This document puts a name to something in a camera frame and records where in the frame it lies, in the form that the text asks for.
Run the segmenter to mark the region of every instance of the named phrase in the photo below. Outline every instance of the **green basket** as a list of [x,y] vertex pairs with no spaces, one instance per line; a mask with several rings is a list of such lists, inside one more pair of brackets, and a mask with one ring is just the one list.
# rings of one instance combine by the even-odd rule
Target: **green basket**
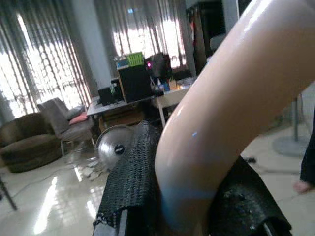
[[130,67],[136,65],[143,65],[143,54],[142,53],[133,53],[127,56],[127,60]]

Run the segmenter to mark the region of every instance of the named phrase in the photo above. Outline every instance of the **sheer curtain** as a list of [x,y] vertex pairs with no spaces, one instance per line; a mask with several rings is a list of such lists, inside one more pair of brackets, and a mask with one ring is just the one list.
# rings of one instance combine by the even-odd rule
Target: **sheer curtain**
[[59,0],[0,0],[0,118],[37,112],[59,97],[71,108],[90,93]]
[[169,54],[173,69],[191,66],[185,1],[95,0],[95,5],[102,27],[111,34],[116,55],[142,52],[147,58],[164,52]]

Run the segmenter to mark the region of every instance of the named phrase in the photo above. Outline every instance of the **pink cushion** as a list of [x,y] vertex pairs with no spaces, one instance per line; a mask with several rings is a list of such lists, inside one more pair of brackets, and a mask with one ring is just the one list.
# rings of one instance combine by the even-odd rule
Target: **pink cushion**
[[81,115],[70,120],[69,124],[72,125],[72,124],[80,123],[80,122],[86,121],[87,119],[88,119],[87,112],[82,112]]

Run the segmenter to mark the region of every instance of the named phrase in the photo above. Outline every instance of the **round base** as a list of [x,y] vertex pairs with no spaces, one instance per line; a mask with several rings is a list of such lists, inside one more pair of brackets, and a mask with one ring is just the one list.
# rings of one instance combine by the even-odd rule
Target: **round base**
[[295,141],[293,137],[280,137],[274,140],[272,144],[273,149],[279,154],[291,157],[303,157],[309,140],[306,137],[299,137],[298,141]]

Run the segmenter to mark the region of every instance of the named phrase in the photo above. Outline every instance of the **black mesh fabric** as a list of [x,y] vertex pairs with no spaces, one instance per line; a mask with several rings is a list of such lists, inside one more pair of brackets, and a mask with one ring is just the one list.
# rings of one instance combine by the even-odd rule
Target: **black mesh fabric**
[[264,182],[241,157],[220,185],[209,213],[211,236],[256,235],[266,221],[278,232],[291,230]]
[[148,122],[137,125],[126,157],[108,176],[95,225],[102,222],[117,229],[122,211],[128,209],[131,214],[140,212],[137,220],[145,222],[150,235],[155,233],[158,185],[154,160],[159,137]]

